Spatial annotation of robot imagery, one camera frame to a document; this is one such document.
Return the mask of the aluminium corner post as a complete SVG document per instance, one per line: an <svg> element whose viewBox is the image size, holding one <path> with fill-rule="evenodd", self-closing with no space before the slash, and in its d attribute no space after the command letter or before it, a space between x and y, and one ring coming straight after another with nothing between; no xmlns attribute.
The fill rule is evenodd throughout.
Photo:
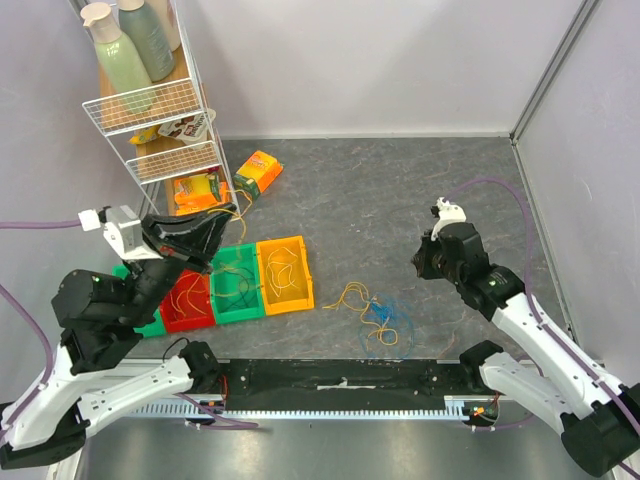
<svg viewBox="0 0 640 480"><path fill-rule="evenodd" d="M583 0L580 2L514 127L510 131L509 139L513 147L516 147L520 142L600 4L600 0Z"/></svg>

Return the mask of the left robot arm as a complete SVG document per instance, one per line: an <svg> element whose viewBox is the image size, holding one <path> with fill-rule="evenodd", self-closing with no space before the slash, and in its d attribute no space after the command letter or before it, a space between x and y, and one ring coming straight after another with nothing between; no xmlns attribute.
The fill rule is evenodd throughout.
<svg viewBox="0 0 640 480"><path fill-rule="evenodd" d="M46 346L46 366L30 389L1 407L2 469L55 464L155 399L216 388L220 366L202 341L114 387L99 383L142 340L140 328L153 321L184 272L211 273L236 213L232 203L184 216L138 217L126 205L79 213L82 229L101 230L127 274L75 269L61 281L51 301L60 340Z"/></svg>

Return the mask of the white snack pouch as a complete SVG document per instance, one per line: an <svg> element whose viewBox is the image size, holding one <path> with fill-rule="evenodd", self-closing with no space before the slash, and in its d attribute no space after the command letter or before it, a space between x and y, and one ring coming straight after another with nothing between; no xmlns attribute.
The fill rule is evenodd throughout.
<svg viewBox="0 0 640 480"><path fill-rule="evenodd" d="M182 142L185 146L194 146L209 140L209 124L215 118L216 111L208 108L205 113L163 123L158 135Z"/></svg>

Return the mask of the yellow snack bag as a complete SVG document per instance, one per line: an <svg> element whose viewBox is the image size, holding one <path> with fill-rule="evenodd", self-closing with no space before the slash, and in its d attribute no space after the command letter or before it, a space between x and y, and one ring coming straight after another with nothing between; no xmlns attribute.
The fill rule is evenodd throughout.
<svg viewBox="0 0 640 480"><path fill-rule="evenodd" d="M153 125L145 129L140 129L129 139L129 143L138 146L155 141L159 136L159 129L159 125Z"/></svg>

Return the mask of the red bin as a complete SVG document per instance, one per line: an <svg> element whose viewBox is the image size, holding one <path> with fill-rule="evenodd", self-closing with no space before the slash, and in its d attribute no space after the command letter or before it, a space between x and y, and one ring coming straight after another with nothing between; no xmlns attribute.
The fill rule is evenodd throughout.
<svg viewBox="0 0 640 480"><path fill-rule="evenodd" d="M168 333L213 327L216 324L208 275L185 271L160 304Z"/></svg>

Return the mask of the orange bin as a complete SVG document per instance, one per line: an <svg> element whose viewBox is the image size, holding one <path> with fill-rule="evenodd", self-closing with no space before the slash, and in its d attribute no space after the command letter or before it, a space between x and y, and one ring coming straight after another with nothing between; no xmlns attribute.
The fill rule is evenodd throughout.
<svg viewBox="0 0 640 480"><path fill-rule="evenodd" d="M304 238L259 241L256 250L266 315L312 310L314 288Z"/></svg>

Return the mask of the grey green bottle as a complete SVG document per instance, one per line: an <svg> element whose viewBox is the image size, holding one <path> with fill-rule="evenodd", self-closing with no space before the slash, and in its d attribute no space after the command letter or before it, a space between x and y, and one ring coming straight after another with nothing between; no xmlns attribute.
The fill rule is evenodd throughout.
<svg viewBox="0 0 640 480"><path fill-rule="evenodd" d="M120 28L134 43L152 82L165 79L175 61L155 10L143 0L119 0Z"/></svg>

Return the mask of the far left green bin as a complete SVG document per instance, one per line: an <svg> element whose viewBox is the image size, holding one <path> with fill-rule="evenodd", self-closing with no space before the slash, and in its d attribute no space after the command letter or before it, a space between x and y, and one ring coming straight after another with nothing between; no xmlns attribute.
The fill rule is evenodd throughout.
<svg viewBox="0 0 640 480"><path fill-rule="evenodd" d="M124 265L116 265L112 268L111 273L121 279L124 279L129 271ZM136 333L141 334L144 338L160 337L167 334L166 327L164 325L160 309L157 309L153 314L153 321L144 325L143 327L135 327Z"/></svg>

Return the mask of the pink bottle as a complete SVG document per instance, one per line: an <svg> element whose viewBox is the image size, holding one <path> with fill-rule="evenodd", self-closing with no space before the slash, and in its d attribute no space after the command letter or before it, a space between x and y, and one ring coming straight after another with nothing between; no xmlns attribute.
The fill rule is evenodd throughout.
<svg viewBox="0 0 640 480"><path fill-rule="evenodd" d="M181 46L181 37L178 22L170 0L148 0L164 30L170 50L176 51Z"/></svg>

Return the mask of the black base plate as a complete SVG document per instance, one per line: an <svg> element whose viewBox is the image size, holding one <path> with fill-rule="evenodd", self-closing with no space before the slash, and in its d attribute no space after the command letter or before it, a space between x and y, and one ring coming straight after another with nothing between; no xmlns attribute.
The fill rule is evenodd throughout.
<svg viewBox="0 0 640 480"><path fill-rule="evenodd" d="M188 393L216 394L230 407L435 407L446 396L494 396L460 363L427 359L230 359L208 389Z"/></svg>

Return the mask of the green bin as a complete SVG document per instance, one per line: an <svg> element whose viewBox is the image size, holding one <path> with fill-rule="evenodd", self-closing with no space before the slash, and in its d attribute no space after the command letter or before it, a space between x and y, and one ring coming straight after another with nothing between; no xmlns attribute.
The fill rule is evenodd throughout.
<svg viewBox="0 0 640 480"><path fill-rule="evenodd" d="M116 265L112 268L111 273L121 279L124 279L129 271L124 265ZM141 334L144 338L160 337L167 334L166 327L164 325L160 309L157 309L153 314L153 321L144 325L143 327L135 327L136 333Z"/></svg>
<svg viewBox="0 0 640 480"><path fill-rule="evenodd" d="M265 316L254 243L221 248L212 260L211 305L217 325Z"/></svg>

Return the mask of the orange juice carton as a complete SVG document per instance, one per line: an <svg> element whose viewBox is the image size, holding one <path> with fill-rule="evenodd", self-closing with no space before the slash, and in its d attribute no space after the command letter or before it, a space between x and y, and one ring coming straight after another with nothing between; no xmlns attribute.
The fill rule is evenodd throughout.
<svg viewBox="0 0 640 480"><path fill-rule="evenodd" d="M284 166L274 156L257 150L233 175L233 183L237 189L256 200L283 170Z"/></svg>

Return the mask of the orange yellow box in rack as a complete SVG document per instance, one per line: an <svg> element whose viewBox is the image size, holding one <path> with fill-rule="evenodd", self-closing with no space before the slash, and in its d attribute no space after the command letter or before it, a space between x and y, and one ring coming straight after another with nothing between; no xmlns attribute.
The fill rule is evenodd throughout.
<svg viewBox="0 0 640 480"><path fill-rule="evenodd" d="M173 180L175 213L178 216L207 210L231 201L228 184L217 172Z"/></svg>

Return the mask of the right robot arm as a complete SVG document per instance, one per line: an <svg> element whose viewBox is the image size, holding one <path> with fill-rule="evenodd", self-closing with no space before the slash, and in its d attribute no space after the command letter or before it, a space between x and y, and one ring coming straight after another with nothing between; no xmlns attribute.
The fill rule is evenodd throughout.
<svg viewBox="0 0 640 480"><path fill-rule="evenodd" d="M574 462L598 477L639 451L639 388L609 373L549 318L526 279L490 262L463 208L439 198L435 225L412 259L425 280L446 280L464 303L515 340L540 367L533 373L484 341L462 356L458 381L467 392L487 387L544 421Z"/></svg>

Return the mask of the light green bottle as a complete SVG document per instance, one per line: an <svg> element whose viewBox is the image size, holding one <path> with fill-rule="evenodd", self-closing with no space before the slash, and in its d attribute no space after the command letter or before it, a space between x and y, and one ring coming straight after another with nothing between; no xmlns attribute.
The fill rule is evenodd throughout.
<svg viewBox="0 0 640 480"><path fill-rule="evenodd" d="M112 7L104 2L89 3L81 9L80 16L120 102L133 114L147 111L154 100L151 79L134 43L119 27Z"/></svg>

